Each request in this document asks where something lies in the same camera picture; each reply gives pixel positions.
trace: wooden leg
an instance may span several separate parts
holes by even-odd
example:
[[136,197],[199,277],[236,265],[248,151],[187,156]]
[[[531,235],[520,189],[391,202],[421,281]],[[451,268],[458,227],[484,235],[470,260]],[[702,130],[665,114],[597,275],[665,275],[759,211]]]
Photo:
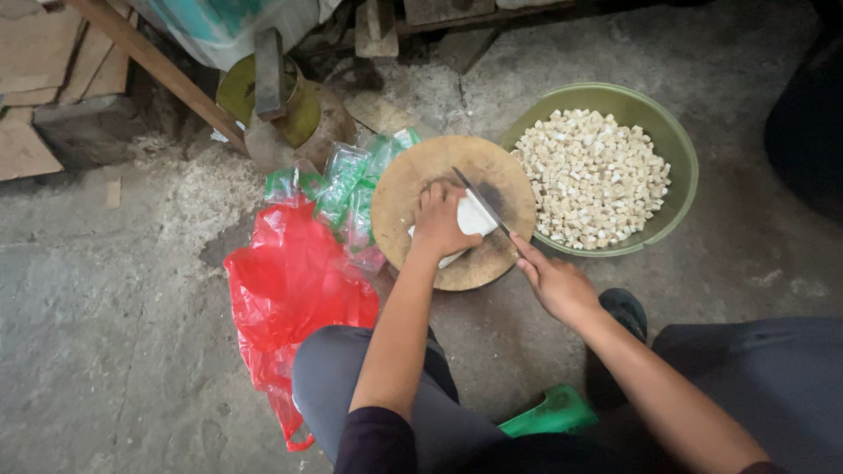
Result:
[[248,156],[243,131],[234,123],[234,118],[225,110],[220,109],[105,0],[67,0],[67,4],[79,10],[93,27],[102,30],[117,47],[127,52],[164,87],[183,100],[195,113],[219,130],[235,147]]

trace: knife blade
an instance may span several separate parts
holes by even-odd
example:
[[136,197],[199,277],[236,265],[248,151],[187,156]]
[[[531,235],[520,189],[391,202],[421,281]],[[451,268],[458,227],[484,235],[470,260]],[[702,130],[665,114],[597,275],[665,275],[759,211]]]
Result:
[[507,236],[507,239],[510,239],[509,227],[507,227],[507,225],[503,223],[500,216],[497,215],[495,210],[491,208],[488,202],[486,202],[486,199],[480,194],[479,191],[477,191],[477,188],[475,188],[474,185],[471,184],[471,181],[469,181],[469,179],[466,178],[465,175],[463,175],[462,172],[459,171],[456,166],[451,166],[451,169],[454,170],[454,173],[456,173],[457,176],[459,176],[460,180],[463,181],[463,184],[465,185],[466,189],[471,191],[471,194],[473,194],[477,198],[477,201],[480,202],[480,205],[486,210],[487,213],[489,213],[492,220],[494,220],[495,224],[497,224],[497,227],[502,230],[503,233]]

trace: wooden cutting board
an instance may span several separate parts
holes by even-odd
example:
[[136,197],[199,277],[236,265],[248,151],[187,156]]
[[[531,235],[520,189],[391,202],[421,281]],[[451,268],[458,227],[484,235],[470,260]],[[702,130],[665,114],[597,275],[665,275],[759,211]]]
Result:
[[[511,230],[525,236],[533,233],[533,190],[509,153],[477,137],[432,138],[395,157],[372,196],[375,241],[399,270],[410,250],[407,230],[415,223],[413,208],[419,194],[435,180],[462,186],[451,166],[463,172]],[[433,287],[450,291],[477,288],[506,273],[517,260],[515,245],[495,229],[482,244],[440,269]]]

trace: right hand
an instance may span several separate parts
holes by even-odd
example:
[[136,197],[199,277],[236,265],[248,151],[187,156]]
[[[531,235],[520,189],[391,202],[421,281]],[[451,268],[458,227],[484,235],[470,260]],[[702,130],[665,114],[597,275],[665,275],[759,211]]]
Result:
[[548,260],[520,235],[512,232],[510,237],[524,254],[517,265],[548,314],[563,324],[578,326],[580,316],[588,316],[595,310],[603,311],[591,280],[573,264],[558,258]]

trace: person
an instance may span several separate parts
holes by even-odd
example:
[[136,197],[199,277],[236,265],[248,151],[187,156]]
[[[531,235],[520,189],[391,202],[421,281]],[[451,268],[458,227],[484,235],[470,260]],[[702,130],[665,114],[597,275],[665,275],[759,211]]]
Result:
[[[373,330],[327,326],[298,350],[293,399],[335,472],[639,467],[586,436],[511,439],[459,404],[428,317],[439,260],[482,240],[457,225],[464,196],[464,189],[439,182],[421,194],[411,249]],[[599,297],[573,265],[548,260],[516,233],[511,238],[524,256],[517,265],[541,306],[585,340],[649,433],[681,466],[711,473],[781,471],[740,424],[642,343],[646,320],[631,295],[615,290]]]

